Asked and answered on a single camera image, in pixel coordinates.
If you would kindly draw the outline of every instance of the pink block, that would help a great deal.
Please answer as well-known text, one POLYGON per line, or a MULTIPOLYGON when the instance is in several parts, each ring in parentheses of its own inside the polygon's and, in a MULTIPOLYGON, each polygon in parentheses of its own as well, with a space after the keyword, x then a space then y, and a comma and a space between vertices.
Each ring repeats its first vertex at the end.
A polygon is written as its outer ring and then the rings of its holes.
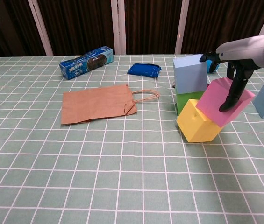
POLYGON ((232 80, 227 77, 213 80, 196 105, 196 108, 219 127, 223 127, 233 121, 255 97, 249 90, 244 90, 240 100, 231 110, 220 112, 219 107, 225 102, 231 83, 232 80))

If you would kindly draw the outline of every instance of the green checkered tablecloth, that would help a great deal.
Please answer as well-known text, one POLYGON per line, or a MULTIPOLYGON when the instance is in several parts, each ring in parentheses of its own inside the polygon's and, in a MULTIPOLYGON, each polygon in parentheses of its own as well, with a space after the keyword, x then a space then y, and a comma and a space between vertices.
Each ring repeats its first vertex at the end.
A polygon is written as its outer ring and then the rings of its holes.
MULTIPOLYGON (((72 80, 58 63, 73 56, 0 57, 0 224, 264 224, 264 119, 249 104, 214 141, 187 143, 180 56, 116 55, 72 80), (159 78, 127 75, 133 63, 160 65, 159 78), (114 84, 161 96, 130 116, 60 125, 64 92, 114 84)), ((222 64, 208 80, 225 76, 222 64)), ((260 69, 247 89, 263 84, 260 69)))

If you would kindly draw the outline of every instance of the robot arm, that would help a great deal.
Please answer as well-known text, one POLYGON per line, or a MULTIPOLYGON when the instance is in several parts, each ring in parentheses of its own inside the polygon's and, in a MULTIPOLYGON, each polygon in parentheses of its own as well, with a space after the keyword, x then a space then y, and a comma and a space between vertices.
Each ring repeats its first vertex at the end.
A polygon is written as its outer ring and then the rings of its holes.
POLYGON ((206 53, 200 58, 201 62, 206 60, 212 61, 210 71, 214 71, 218 64, 228 62, 227 77, 233 82, 225 102, 219 108, 221 112, 228 111, 240 99, 253 72, 264 68, 264 35, 224 43, 216 52, 206 53))

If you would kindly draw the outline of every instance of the paper bag handle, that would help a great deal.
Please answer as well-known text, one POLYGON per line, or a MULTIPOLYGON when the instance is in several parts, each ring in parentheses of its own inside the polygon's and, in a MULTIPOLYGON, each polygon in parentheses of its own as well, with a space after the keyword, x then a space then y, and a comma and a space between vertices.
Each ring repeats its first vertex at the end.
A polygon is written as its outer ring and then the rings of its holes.
POLYGON ((143 98, 143 99, 135 99, 135 100, 133 100, 134 103, 138 103, 138 102, 145 101, 145 100, 148 100, 148 99, 155 99, 155 98, 158 98, 160 96, 159 93, 157 91, 155 91, 155 90, 139 90, 139 91, 132 92, 132 94, 142 93, 142 92, 150 92, 150 93, 153 94, 153 96, 146 97, 146 98, 143 98))

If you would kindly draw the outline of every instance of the brown paper bag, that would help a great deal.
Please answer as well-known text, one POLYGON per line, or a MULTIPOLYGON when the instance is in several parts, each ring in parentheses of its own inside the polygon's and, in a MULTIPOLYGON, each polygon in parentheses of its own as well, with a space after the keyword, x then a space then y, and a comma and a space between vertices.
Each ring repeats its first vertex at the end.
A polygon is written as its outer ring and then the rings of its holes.
POLYGON ((62 99, 61 124, 131 115, 137 112, 135 103, 157 97, 159 94, 154 90, 131 92, 127 84, 66 92, 62 99), (133 100, 133 94, 140 92, 151 92, 154 95, 133 100))

